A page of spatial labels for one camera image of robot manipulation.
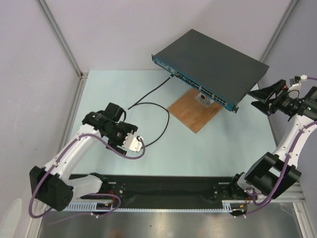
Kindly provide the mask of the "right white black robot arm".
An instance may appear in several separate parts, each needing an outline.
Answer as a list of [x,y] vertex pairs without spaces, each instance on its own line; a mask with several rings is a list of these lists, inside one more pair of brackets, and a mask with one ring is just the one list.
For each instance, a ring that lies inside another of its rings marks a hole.
[[291,79],[293,85],[288,87],[284,79],[273,85],[251,91],[256,99],[251,104],[270,116],[281,111],[289,116],[288,127],[277,148],[265,153],[246,173],[236,174],[227,187],[227,193],[234,200],[248,197],[256,200],[263,195],[264,205],[276,199],[301,176],[297,170],[299,155],[309,136],[317,128],[317,88],[313,86],[300,98],[292,98],[293,92],[299,92],[306,75]]

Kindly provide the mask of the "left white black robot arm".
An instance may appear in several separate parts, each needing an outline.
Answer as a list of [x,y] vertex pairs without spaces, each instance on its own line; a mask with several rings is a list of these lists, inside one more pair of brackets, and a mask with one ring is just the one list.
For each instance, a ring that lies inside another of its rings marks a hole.
[[98,173],[76,179],[70,176],[96,142],[129,160],[132,157],[126,155],[127,151],[145,153],[142,137],[135,135],[137,126],[121,121],[125,117],[125,110],[114,103],[104,110],[88,113],[64,148],[42,168],[35,166],[30,171],[31,199],[62,211],[73,199],[82,196],[93,194],[105,198],[110,190],[106,176]]

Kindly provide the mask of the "brown wooden board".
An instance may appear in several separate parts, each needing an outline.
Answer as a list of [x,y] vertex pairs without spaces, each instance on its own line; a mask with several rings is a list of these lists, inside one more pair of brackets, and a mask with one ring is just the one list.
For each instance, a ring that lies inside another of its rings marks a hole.
[[197,134],[223,109],[223,106],[217,102],[213,102],[208,108],[205,107],[195,99],[199,93],[198,90],[192,88],[167,109],[175,118],[195,134]]

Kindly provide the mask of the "blue black network switch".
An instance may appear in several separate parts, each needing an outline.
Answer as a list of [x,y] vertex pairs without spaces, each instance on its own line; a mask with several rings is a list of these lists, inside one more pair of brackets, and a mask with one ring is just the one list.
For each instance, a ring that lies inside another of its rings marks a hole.
[[269,69],[194,29],[152,55],[152,61],[233,113]]

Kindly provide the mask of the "metal switch stand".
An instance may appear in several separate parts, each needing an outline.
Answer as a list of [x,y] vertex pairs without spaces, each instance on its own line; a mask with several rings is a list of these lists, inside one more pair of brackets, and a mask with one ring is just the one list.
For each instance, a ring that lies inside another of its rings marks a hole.
[[207,108],[213,104],[213,100],[202,93],[199,93],[195,99]]

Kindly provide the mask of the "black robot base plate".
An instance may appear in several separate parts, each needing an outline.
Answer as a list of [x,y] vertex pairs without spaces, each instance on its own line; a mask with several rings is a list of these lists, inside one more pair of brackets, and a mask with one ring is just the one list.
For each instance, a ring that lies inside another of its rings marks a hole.
[[145,204],[212,203],[233,200],[248,204],[251,198],[238,188],[237,177],[184,176],[119,176],[107,175],[97,196],[84,195],[82,199],[101,199],[101,194],[112,192],[121,202]]

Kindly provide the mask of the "left aluminium frame post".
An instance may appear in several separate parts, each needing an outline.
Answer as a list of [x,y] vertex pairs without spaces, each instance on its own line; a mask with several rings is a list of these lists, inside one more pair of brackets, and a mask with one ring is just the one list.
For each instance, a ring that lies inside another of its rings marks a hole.
[[57,42],[59,43],[72,69],[74,70],[74,72],[79,78],[82,78],[84,73],[80,69],[79,64],[77,63],[77,60],[75,59],[69,44],[67,43],[53,13],[51,12],[49,8],[49,5],[47,4],[45,0],[35,0],[35,2],[37,3],[40,11],[42,12],[45,20],[47,21],[48,26],[50,27],[52,33],[54,34]]

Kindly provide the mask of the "aluminium frame post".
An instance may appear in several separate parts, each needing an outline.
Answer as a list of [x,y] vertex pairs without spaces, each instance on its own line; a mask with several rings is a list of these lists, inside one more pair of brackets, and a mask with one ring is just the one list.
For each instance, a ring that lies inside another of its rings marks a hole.
[[45,0],[35,0],[35,2],[37,3],[40,11],[42,12],[45,20],[47,21],[48,26],[50,27],[52,33],[54,34],[57,42],[59,43],[72,69],[74,70],[74,72],[79,78],[82,78],[84,73],[80,69],[79,64],[77,63],[77,60],[75,59],[69,44],[67,43],[53,13],[51,12],[49,8],[49,5],[47,4]]
[[271,50],[273,49],[275,43],[277,42],[279,36],[283,32],[283,29],[285,28],[286,24],[288,23],[288,20],[290,19],[291,15],[295,11],[297,5],[299,4],[300,0],[291,0],[284,11],[282,18],[280,19],[272,37],[270,38],[264,52],[262,53],[260,57],[260,62],[265,63],[266,59],[268,58]]

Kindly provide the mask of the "right aluminium frame post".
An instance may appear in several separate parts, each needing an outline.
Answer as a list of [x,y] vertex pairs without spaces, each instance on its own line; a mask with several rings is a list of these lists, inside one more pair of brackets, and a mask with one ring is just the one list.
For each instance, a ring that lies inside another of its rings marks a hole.
[[260,57],[260,62],[265,63],[266,59],[268,58],[271,50],[273,49],[275,43],[277,42],[279,36],[283,32],[283,29],[285,28],[286,24],[288,23],[288,20],[290,19],[291,15],[295,11],[297,5],[299,4],[300,0],[291,0],[284,11],[282,18],[280,19],[272,37],[270,38],[264,52],[262,53]]

